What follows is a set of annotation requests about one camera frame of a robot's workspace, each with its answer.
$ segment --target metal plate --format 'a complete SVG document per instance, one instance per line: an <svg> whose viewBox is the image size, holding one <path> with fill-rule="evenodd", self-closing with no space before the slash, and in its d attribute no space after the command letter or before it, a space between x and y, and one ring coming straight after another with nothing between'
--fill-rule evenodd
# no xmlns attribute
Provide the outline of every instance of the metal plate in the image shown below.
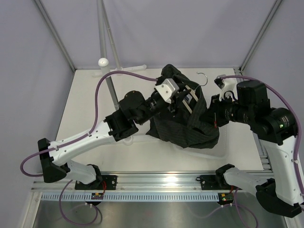
<svg viewBox="0 0 304 228"><path fill-rule="evenodd" d="M45 192L41 200L58 201L60 192ZM213 192L195 193L113 193L105 192L103 199L95 199L90 192L67 192L62 201L106 201L106 202L218 202L219 196Z"/></svg>
<svg viewBox="0 0 304 228"><path fill-rule="evenodd" d="M261 228L286 228L283 217L265 211L250 194L237 196L241 205L254 212ZM98 216L94 228L243 228L235 207L219 209L204 218L220 205L217 202L102 202L97 206L103 221ZM90 222L95 210L84 202L62 202L65 215L78 223ZM240 212L250 228L256 227L255 220L243 210ZM75 228L66 222L58 209L57 201L42 200L34 228Z"/></svg>

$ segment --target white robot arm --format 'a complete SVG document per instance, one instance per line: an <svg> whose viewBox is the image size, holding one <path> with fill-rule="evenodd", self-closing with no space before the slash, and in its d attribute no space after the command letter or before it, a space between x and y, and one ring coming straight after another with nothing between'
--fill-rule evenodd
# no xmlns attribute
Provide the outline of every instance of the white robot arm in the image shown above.
<svg viewBox="0 0 304 228"><path fill-rule="evenodd" d="M173 79L165 79L155 86L155 91L147 100L138 91L130 91L119 102L119 110L107 116L92 130L60 141L50 142L47 139L38 141L39 151L49 150L40 155L44 182L52 183L63 178L76 180L88 189L100 186L102 177L95 165L84 165L71 159L97 146L114 143L125 139L138 131L135 124L143 124L190 91L184 90Z"/></svg>
<svg viewBox="0 0 304 228"><path fill-rule="evenodd" d="M259 178L233 165L225 165L216 170L220 186L236 186L254 196L267 211L286 217L301 213L304 202L300 191L294 164L299 166L299 174L304 175L299 158L294 160L297 137L297 124L293 114L285 108L271 108L266 85L249 80L237 84L237 97L232 92L236 82L218 78L215 83L222 89L219 95L212 96L208 111L202 120L218 127L229 121L248 124L256 133L268 154L275 179ZM232 93L234 100L226 93Z"/></svg>

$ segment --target pinstripe fabric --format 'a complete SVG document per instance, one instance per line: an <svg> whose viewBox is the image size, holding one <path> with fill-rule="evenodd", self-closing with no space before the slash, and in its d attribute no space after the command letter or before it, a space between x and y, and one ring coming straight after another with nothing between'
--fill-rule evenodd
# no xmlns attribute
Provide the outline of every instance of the pinstripe fabric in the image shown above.
<svg viewBox="0 0 304 228"><path fill-rule="evenodd" d="M173 78L174 81L180 80L192 89L198 86L172 65L165 66L161 74L157 84L165 78ZM174 113L165 110L150 121L147 134L182 148L213 148L219 140L219 129L200 120L207 110L207 104L201 88L196 90L196 96L199 98L198 102L192 99L189 104L192 114L183 104L180 104Z"/></svg>

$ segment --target metal hanger hook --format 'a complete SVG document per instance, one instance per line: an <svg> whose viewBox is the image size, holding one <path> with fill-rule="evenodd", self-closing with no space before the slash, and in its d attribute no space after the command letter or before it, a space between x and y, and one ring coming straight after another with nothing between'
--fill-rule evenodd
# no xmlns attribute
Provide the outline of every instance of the metal hanger hook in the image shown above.
<svg viewBox="0 0 304 228"><path fill-rule="evenodd" d="M197 89L197 88L199 88L199 87L203 87L203 86L205 86L205 85L207 85L208 84L208 77L207 77L207 75L205 74L205 73L202 73L202 72L196 72L198 75L204 75L205 77L206 77L206 83L204 84L204 85L199 85L199 86L197 86L196 88L195 88L195 90Z"/></svg>

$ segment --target metal pole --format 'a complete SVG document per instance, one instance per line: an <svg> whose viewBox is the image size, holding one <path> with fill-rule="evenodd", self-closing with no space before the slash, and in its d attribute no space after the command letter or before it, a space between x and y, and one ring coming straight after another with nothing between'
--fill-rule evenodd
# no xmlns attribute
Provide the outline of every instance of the metal pole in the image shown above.
<svg viewBox="0 0 304 228"><path fill-rule="evenodd" d="M98 26L99 26L99 43L100 43L100 56L101 58L107 58L106 44L105 44L105 28L104 28L104 10L102 0L97 0L97 13L98 13ZM108 85L109 92L115 107L115 110L119 109L118 98L115 92L114 84L111 76L105 79Z"/></svg>
<svg viewBox="0 0 304 228"><path fill-rule="evenodd" d="M117 70L121 70L122 67L120 65L117 50L116 50L116 47L115 47L115 43L114 43L114 39L113 39L113 35L112 35L110 23L109 23L109 19L108 19L108 16L106 14L106 11L105 11L104 0L101 0L101 2L102 2L103 13L104 13L104 21L105 21L105 25L106 25L106 31L108 33L109 40L110 40L110 43L111 43L111 48L112 48L113 56L114 56L114 59L115 59L116 68L117 68Z"/></svg>
<svg viewBox="0 0 304 228"><path fill-rule="evenodd" d="M274 4L273 4L273 6L272 6L272 8L271 8L271 10L269 12L269 14L267 15L267 17L266 17L266 19L265 19L265 21L264 21L264 23L263 23L263 25L261 27L261 29L259 30L259 32L258 32L258 34L257 34L257 36L256 36L256 38L255 38L255 40L253 42L253 44L251 45L250 50L248 51L248 53L247 53L247 55L246 55L246 57L245 57L242 65L240 66L241 73L244 72L244 70L245 70L248 62L251 60L251 58L252 58L252 56L253 56L253 54L254 54L254 52L255 52L258 44L260 43L261 39L263 38L266 30L268 29L268 27L269 27L272 19L274 18L275 14L278 11L278 9L279 9L280 5L282 4L282 2L283 2L283 0L276 0L274 2Z"/></svg>
<svg viewBox="0 0 304 228"><path fill-rule="evenodd" d="M100 56L101 58L107 58L106 44L105 44L105 23L103 4L101 0L97 0L97 14L98 14L98 26L99 26L99 45L100 45Z"/></svg>
<svg viewBox="0 0 304 228"><path fill-rule="evenodd" d="M36 5L42 18L44 19L44 22L46 23L47 28L49 29L50 33L52 34L56 44L58 45L61 53L63 54L64 58L66 59L67 63L69 64L71 70L73 71L73 73L75 73L76 67L75 67L70 55L68 54L66 47L63 45L63 42L60 39L59 34L56 31L55 26L53 25L53 22L51 21L51 18L48 15L48 12L46 11L44 5L42 4L42 2L40 0L32 0L32 1Z"/></svg>

